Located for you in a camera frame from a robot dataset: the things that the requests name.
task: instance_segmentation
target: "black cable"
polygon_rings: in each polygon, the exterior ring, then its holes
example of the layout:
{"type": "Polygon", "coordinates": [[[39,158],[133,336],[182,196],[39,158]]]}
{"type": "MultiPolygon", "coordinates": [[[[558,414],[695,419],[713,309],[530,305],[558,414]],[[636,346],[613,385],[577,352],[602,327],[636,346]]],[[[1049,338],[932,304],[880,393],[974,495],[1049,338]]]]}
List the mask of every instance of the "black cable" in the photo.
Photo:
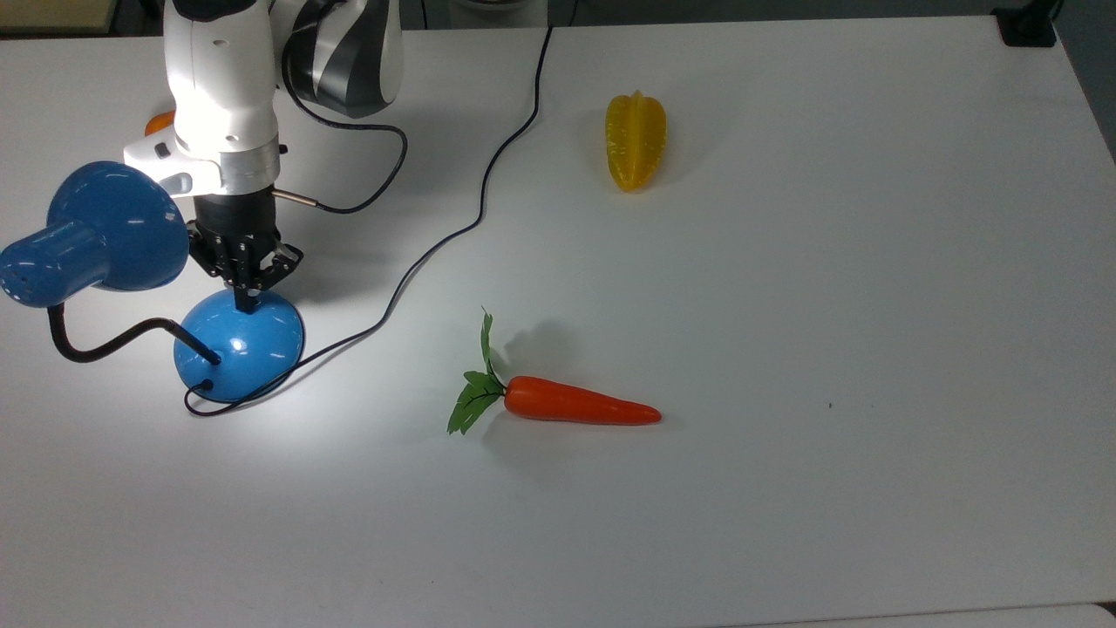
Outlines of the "black cable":
{"type": "Polygon", "coordinates": [[[364,340],[365,338],[367,338],[367,337],[376,334],[381,328],[383,328],[387,323],[387,320],[392,316],[392,311],[394,311],[395,310],[395,306],[398,305],[400,297],[403,296],[403,290],[406,289],[407,283],[411,281],[411,279],[414,277],[414,274],[419,271],[419,269],[422,268],[422,265],[424,263],[426,263],[426,261],[429,261],[430,258],[433,257],[434,253],[437,252],[442,247],[444,247],[445,244],[450,243],[452,240],[456,239],[458,236],[463,235],[463,234],[468,233],[469,231],[472,231],[473,229],[475,229],[477,226],[479,226],[481,222],[484,221],[484,215],[487,213],[485,205],[488,203],[488,184],[489,184],[489,178],[492,175],[492,168],[496,166],[497,160],[500,157],[500,155],[503,153],[503,151],[512,142],[514,142],[516,139],[518,139],[519,136],[522,135],[527,131],[527,128],[531,125],[531,123],[535,122],[535,118],[539,115],[539,96],[540,96],[540,91],[541,91],[540,87],[541,87],[541,83],[542,83],[542,62],[547,58],[547,48],[550,46],[550,35],[552,32],[554,32],[554,27],[552,26],[549,27],[549,28],[547,28],[547,36],[542,40],[542,49],[539,51],[539,64],[538,64],[538,66],[535,69],[535,106],[531,109],[531,115],[527,118],[527,122],[525,122],[519,128],[516,129],[514,133],[512,133],[511,135],[509,135],[508,138],[504,139],[502,144],[500,144],[500,147],[496,149],[496,153],[492,155],[492,158],[489,161],[488,167],[484,168],[484,176],[481,177],[481,199],[480,199],[480,207],[479,207],[479,210],[477,212],[477,218],[474,218],[473,221],[470,222],[468,225],[462,226],[461,229],[458,229],[456,231],[450,233],[449,235],[445,235],[444,238],[442,238],[441,240],[439,240],[437,242],[435,242],[434,245],[432,245],[429,249],[426,249],[426,252],[422,253],[422,255],[419,257],[419,259],[415,260],[415,262],[412,263],[410,268],[407,268],[407,270],[403,273],[403,277],[400,279],[400,282],[396,283],[395,290],[392,292],[392,297],[387,299],[387,307],[384,308],[384,313],[379,318],[379,320],[376,321],[376,323],[373,325],[371,328],[368,328],[366,330],[363,330],[363,331],[359,331],[359,332],[357,332],[357,334],[355,334],[355,335],[353,335],[350,337],[343,338],[341,340],[339,340],[339,341],[337,341],[337,342],[335,342],[335,344],[326,347],[325,349],[318,350],[317,352],[315,352],[314,355],[309,356],[308,358],[304,358],[302,360],[299,360],[298,364],[296,364],[290,369],[287,369],[282,374],[276,376],[271,381],[269,381],[269,383],[264,384],[263,386],[257,388],[252,393],[248,394],[246,397],[243,397],[241,399],[238,399],[237,402],[233,402],[232,404],[229,404],[229,405],[224,406],[223,408],[219,408],[217,410],[205,412],[205,410],[199,410],[199,409],[196,409],[196,408],[194,408],[193,406],[190,405],[190,396],[192,394],[194,394],[194,393],[196,393],[199,390],[208,390],[209,388],[212,388],[213,383],[210,383],[209,380],[204,380],[201,384],[198,384],[198,385],[191,387],[186,392],[185,396],[182,398],[182,403],[186,406],[186,410],[189,410],[191,414],[193,414],[195,416],[199,416],[199,417],[215,417],[218,415],[223,415],[225,413],[230,413],[232,410],[235,410],[237,408],[243,406],[244,404],[248,404],[250,402],[254,402],[254,400],[263,397],[263,395],[266,395],[267,393],[269,393],[273,386],[276,386],[278,383],[282,381],[283,379],[290,377],[295,371],[298,371],[302,367],[306,367],[307,365],[309,365],[309,364],[318,360],[319,358],[321,358],[321,357],[324,357],[324,356],[326,356],[326,355],[328,355],[328,354],[330,354],[333,351],[336,351],[338,349],[341,349],[341,348],[350,346],[350,345],[355,345],[355,344],[364,340]]]}
{"type": "Polygon", "coordinates": [[[66,335],[65,310],[65,302],[47,307],[47,319],[50,322],[50,340],[54,341],[55,349],[58,350],[58,354],[62,355],[62,358],[69,360],[70,363],[77,363],[79,365],[96,363],[97,360],[116,354],[124,348],[125,345],[134,341],[147,332],[166,330],[171,334],[171,336],[182,341],[183,345],[196,351],[198,355],[204,358],[210,365],[215,366],[221,364],[220,356],[214,354],[212,349],[205,347],[202,341],[194,338],[190,332],[182,329],[182,326],[171,321],[170,319],[147,319],[146,321],[141,321],[105,345],[88,351],[81,351],[70,345],[69,337],[66,335]]]}
{"type": "Polygon", "coordinates": [[[387,190],[387,186],[392,184],[392,181],[395,180],[395,175],[400,173],[400,168],[403,167],[403,161],[407,157],[407,134],[404,133],[403,129],[400,128],[398,126],[393,126],[391,124],[355,124],[349,122],[334,122],[331,119],[321,117],[320,115],[311,112],[309,107],[307,107],[306,104],[302,103],[302,99],[298,97],[298,94],[295,93],[295,85],[291,83],[290,79],[290,50],[291,48],[289,44],[283,47],[282,58],[279,64],[280,67],[282,68],[282,84],[283,87],[287,88],[287,94],[290,95],[290,99],[295,102],[295,105],[299,109],[301,109],[302,113],[314,118],[315,122],[329,126],[330,128],[340,128],[344,131],[389,131],[400,136],[400,142],[401,142],[400,158],[395,162],[395,166],[392,167],[392,171],[387,174],[387,178],[384,178],[383,184],[381,184],[379,189],[373,192],[371,196],[368,196],[364,201],[353,206],[345,206],[345,207],[331,206],[320,201],[316,202],[316,204],[314,205],[329,213],[356,213],[362,209],[368,206],[369,204],[374,203],[376,199],[378,199],[381,194],[383,194],[387,190]]]}

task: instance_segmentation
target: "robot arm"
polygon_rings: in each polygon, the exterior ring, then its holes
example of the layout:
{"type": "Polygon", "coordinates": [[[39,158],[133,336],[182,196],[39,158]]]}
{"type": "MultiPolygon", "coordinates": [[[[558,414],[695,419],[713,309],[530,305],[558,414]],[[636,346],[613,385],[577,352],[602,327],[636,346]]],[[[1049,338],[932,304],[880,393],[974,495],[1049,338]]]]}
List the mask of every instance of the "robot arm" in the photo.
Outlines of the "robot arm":
{"type": "Polygon", "coordinates": [[[174,125],[124,151],[172,196],[193,196],[190,252],[251,311],[301,251],[276,228],[277,68],[304,100],[349,117],[387,106],[402,79],[397,0],[173,0],[166,6],[174,125]]]}

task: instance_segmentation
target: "lamp gooseneck arm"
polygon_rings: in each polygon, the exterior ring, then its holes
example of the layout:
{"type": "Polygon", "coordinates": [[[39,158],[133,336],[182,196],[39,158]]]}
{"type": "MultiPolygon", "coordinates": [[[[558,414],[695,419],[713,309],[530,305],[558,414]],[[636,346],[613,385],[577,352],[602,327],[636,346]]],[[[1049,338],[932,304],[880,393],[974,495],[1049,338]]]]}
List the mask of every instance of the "lamp gooseneck arm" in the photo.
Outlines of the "lamp gooseneck arm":
{"type": "Polygon", "coordinates": [[[196,351],[198,355],[204,358],[210,365],[215,367],[221,364],[221,357],[218,356],[212,349],[202,345],[202,342],[193,335],[182,329],[182,326],[169,319],[147,319],[146,321],[133,326],[124,334],[105,345],[96,349],[90,349],[89,351],[75,349],[74,346],[70,345],[69,338],[66,336],[64,305],[65,303],[59,302],[58,305],[47,307],[47,318],[50,320],[50,340],[55,342],[55,348],[58,352],[71,363],[78,363],[81,365],[95,363],[115,354],[125,345],[140,338],[142,335],[153,330],[166,330],[171,334],[171,336],[182,341],[183,345],[196,351]]]}

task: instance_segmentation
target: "lamp base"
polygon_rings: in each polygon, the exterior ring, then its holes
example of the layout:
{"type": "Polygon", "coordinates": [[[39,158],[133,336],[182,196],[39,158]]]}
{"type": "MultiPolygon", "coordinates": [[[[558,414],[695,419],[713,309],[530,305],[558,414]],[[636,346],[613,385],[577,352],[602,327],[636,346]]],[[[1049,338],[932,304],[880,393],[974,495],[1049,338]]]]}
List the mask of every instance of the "lamp base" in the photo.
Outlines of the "lamp base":
{"type": "Polygon", "coordinates": [[[272,291],[260,292],[258,299],[256,309],[246,313],[237,309],[233,291],[222,290],[186,313],[182,327],[221,357],[221,364],[213,366],[175,341],[174,366],[182,384],[193,388],[209,380],[213,385],[196,390],[199,397],[230,404],[282,376],[268,390],[273,389],[301,359],[306,330],[298,310],[272,291]]]}

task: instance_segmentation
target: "lamp shade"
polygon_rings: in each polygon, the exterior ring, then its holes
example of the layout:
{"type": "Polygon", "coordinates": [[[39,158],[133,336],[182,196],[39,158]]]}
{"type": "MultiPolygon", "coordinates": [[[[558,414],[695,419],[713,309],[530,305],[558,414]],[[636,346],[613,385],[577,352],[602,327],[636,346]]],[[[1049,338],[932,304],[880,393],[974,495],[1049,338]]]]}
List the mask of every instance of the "lamp shade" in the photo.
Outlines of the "lamp shade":
{"type": "Polygon", "coordinates": [[[45,229],[0,252],[0,287],[25,305],[50,307],[92,284],[162,286],[189,254],[185,222],[166,191],[132,166],[99,161],[66,177],[45,229]]]}

